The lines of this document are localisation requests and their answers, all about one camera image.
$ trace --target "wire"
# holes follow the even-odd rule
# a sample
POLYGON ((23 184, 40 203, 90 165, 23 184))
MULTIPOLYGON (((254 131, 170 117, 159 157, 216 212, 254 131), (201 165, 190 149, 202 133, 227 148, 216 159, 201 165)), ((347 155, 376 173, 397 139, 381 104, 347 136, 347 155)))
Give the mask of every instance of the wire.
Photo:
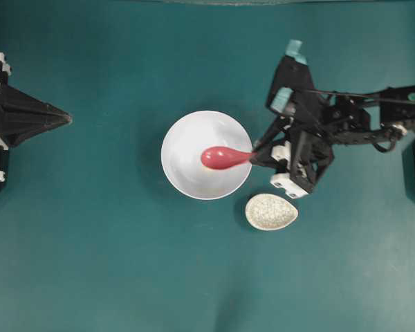
POLYGON ((300 91, 308 92, 308 93, 316 93, 318 95, 340 95, 342 97, 371 99, 375 102, 391 102, 394 104, 415 105, 415 102, 411 102, 410 100, 393 99, 393 98, 378 98, 376 97, 378 95, 377 93, 370 93, 370 94, 363 95, 359 93, 345 93, 345 92, 325 91, 325 90, 317 90, 317 89, 301 89, 300 91))

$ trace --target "green background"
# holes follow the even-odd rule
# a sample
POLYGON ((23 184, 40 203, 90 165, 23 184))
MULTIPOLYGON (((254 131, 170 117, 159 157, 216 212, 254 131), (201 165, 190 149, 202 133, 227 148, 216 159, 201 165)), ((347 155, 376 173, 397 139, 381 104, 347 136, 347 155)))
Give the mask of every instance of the green background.
POLYGON ((415 331, 414 137, 385 155, 336 147, 279 232, 243 215, 250 195, 283 195, 269 169, 218 201, 163 174, 162 139, 185 114, 263 133, 291 38, 319 89, 415 84, 415 1, 0 1, 10 84, 74 117, 12 151, 0 332, 415 331))

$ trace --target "white bowl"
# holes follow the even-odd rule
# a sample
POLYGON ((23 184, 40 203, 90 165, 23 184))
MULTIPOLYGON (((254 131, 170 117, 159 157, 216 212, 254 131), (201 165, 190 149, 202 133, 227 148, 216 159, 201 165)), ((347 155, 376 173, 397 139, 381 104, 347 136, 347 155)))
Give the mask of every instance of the white bowl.
POLYGON ((234 118, 216 111, 184 116, 169 129, 161 147, 161 165, 167 179, 194 199, 220 199, 233 193, 247 179, 252 165, 208 169, 201 163, 201 154, 218 145, 252 150, 248 133, 234 118))

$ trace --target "pink spoon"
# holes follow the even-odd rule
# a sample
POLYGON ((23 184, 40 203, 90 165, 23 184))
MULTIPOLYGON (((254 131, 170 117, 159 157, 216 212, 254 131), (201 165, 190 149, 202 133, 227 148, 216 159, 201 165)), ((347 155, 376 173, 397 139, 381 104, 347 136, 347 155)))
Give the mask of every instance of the pink spoon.
POLYGON ((229 147, 210 147, 201 154, 201 162, 211 169, 227 169, 249 161, 255 154, 229 147))

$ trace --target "black cable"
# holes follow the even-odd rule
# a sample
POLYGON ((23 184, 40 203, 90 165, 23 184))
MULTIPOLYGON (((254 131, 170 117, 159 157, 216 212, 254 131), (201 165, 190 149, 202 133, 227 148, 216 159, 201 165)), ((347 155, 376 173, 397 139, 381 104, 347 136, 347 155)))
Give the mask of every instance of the black cable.
POLYGON ((317 89, 301 89, 300 91, 309 92, 309 93, 316 93, 319 95, 340 95, 342 97, 354 97, 354 98, 363 98, 363 99, 370 99, 375 102, 391 102, 394 104, 407 104, 407 105, 415 105, 415 102, 411 102, 410 100, 402 100, 402 99, 392 99, 392 98, 378 98, 375 97, 377 93, 370 93, 370 94, 359 94, 359 93, 345 93, 345 92, 336 92, 336 91, 325 91, 325 90, 317 90, 317 89))
POLYGON ((395 149, 396 140, 391 140, 389 147, 382 147, 378 143, 372 143, 372 145, 377 151, 381 152, 382 154, 385 154, 395 149))

